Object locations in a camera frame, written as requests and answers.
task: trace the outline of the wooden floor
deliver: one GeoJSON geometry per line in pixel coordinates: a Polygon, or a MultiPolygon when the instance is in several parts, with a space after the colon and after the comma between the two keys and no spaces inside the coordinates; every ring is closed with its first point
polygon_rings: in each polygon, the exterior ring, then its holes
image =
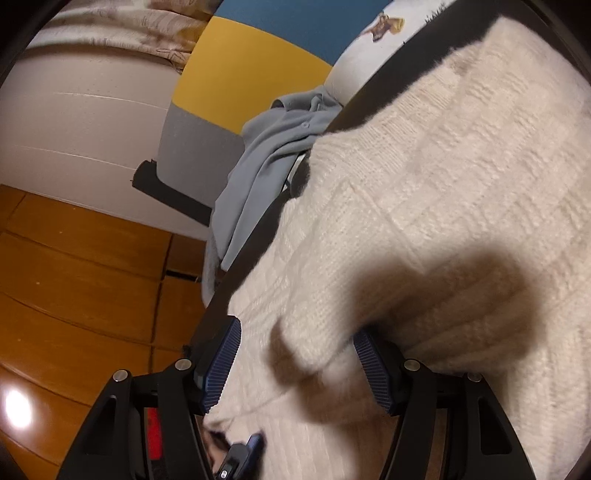
{"type": "Polygon", "coordinates": [[[0,186],[0,441],[53,480],[110,375],[180,357],[204,307],[204,243],[0,186]],[[18,392],[32,422],[18,427],[18,392]]]}

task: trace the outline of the cream cable-knit blanket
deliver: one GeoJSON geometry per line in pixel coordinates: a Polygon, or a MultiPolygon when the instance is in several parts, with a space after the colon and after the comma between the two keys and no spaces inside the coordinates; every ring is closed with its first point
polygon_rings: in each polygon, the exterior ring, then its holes
{"type": "Polygon", "coordinates": [[[590,160],[591,87],[506,19],[318,140],[232,297],[242,344],[206,424],[262,429],[263,480],[377,479],[395,420],[350,337],[382,319],[407,357],[487,375],[537,479],[564,479],[591,437],[590,160]]]}

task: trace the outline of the screw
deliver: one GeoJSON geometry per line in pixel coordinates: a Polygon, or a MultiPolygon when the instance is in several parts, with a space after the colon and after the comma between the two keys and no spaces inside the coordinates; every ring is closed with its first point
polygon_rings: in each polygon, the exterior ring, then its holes
{"type": "Polygon", "coordinates": [[[416,360],[406,360],[404,362],[404,368],[410,370],[411,372],[416,372],[419,368],[421,368],[421,364],[416,360]]]}
{"type": "Polygon", "coordinates": [[[113,374],[113,380],[115,380],[116,382],[122,382],[126,378],[127,378],[127,370],[117,370],[113,374]]]}
{"type": "Polygon", "coordinates": [[[191,368],[191,360],[189,360],[188,358],[181,358],[180,360],[176,361],[174,367],[177,370],[180,370],[181,372],[183,370],[188,370],[189,368],[191,368]]]}
{"type": "Polygon", "coordinates": [[[474,383],[478,383],[480,380],[482,380],[482,375],[481,374],[468,374],[468,380],[470,380],[471,382],[474,382],[474,383]]]}

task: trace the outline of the blue textured grip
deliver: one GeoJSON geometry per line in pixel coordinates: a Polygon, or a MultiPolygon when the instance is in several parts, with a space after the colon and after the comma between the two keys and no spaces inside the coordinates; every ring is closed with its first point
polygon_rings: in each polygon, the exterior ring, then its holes
{"type": "Polygon", "coordinates": [[[376,352],[369,335],[363,330],[355,334],[353,344],[376,403],[389,413],[394,406],[394,400],[390,393],[390,376],[382,359],[376,352]]]}
{"type": "Polygon", "coordinates": [[[202,402],[206,413],[220,400],[222,390],[240,346],[241,335],[240,322],[238,319],[234,319],[204,379],[202,402]]]}
{"type": "Polygon", "coordinates": [[[248,439],[246,446],[250,448],[251,454],[248,456],[248,460],[244,466],[244,473],[250,472],[261,459],[263,450],[265,449],[265,437],[263,437],[262,433],[255,433],[248,439]]]}

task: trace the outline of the white wall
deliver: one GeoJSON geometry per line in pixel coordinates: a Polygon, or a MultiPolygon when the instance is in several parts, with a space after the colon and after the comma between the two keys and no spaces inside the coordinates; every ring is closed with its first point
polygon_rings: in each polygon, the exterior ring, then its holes
{"type": "Polygon", "coordinates": [[[0,184],[205,238],[131,186],[156,156],[177,81],[166,61],[114,48],[28,52],[0,89],[0,184]]]}

